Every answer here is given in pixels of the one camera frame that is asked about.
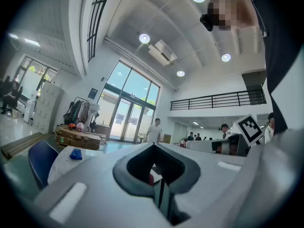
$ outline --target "man in white shirt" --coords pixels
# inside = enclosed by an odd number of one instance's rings
[[[268,120],[269,120],[269,125],[265,129],[265,133],[264,133],[265,144],[268,143],[274,136],[275,118],[273,112],[268,115]]]
[[[227,139],[231,136],[231,130],[229,129],[227,124],[224,123],[223,125],[221,125],[220,129],[223,132],[223,139]]]
[[[148,128],[145,141],[147,141],[148,139],[148,142],[158,143],[161,140],[162,128],[159,126],[160,124],[161,124],[161,120],[159,118],[156,118],[155,125],[151,125]]]

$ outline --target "door frame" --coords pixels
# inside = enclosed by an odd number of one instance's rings
[[[129,106],[127,115],[125,117],[124,123],[123,123],[124,125],[123,125],[123,129],[122,129],[122,133],[121,133],[120,139],[113,139],[113,138],[110,138],[110,136],[111,136],[111,130],[112,130],[112,127],[113,127],[113,123],[114,123],[114,120],[115,120],[115,117],[116,117],[117,110],[118,110],[119,104],[121,102],[121,99],[130,102],[130,106]],[[125,134],[127,132],[127,127],[128,127],[129,122],[130,122],[131,113],[132,113],[134,105],[139,105],[139,106],[142,107],[142,109],[141,109],[141,112],[139,114],[136,130],[135,130],[135,134],[134,134],[134,139],[133,139],[133,141],[129,141],[129,140],[125,140],[124,138],[125,138]],[[141,104],[138,104],[138,103],[136,103],[136,102],[134,102],[134,101],[132,101],[132,100],[130,100],[128,98],[123,97],[123,96],[120,96],[119,99],[118,99],[118,103],[116,104],[116,107],[115,107],[115,110],[114,110],[114,114],[113,114],[112,119],[111,119],[112,126],[111,126],[110,133],[109,133],[109,141],[115,141],[115,142],[120,142],[120,143],[136,143],[138,132],[139,132],[139,128],[140,128],[140,125],[142,123],[142,117],[143,117],[144,109],[145,109],[145,106],[143,106]]]

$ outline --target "sticker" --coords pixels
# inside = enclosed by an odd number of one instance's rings
[[[253,145],[256,141],[263,137],[262,130],[259,128],[253,116],[250,114],[235,121],[235,124],[245,138],[248,146]]]

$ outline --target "white desk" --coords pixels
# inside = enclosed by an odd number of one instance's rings
[[[80,149],[81,155],[82,155],[82,160],[73,160],[70,158],[70,154],[72,153],[73,149]],[[67,146],[56,157],[56,159],[51,167],[51,170],[49,171],[49,174],[48,174],[48,179],[47,179],[48,183],[51,184],[52,182],[54,182],[58,178],[60,178],[62,175],[66,174],[68,171],[75,168],[80,163],[82,163],[85,160],[88,160],[90,158],[93,158],[95,156],[98,156],[100,154],[103,154],[103,152],[76,148],[74,146]]]

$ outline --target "floor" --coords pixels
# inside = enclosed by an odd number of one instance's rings
[[[12,118],[9,115],[0,114],[0,146],[37,132],[38,131],[26,123],[23,118]],[[53,135],[50,135],[46,141],[58,152],[63,150],[62,147],[56,145]],[[132,146],[132,144],[107,141],[106,144],[100,145],[99,151],[103,151],[103,153],[106,154],[130,146]],[[2,162],[2,168],[15,187],[16,192],[29,200],[33,200],[40,191],[28,163],[28,151],[29,149],[24,150],[9,161],[6,161],[0,153],[0,162]]]

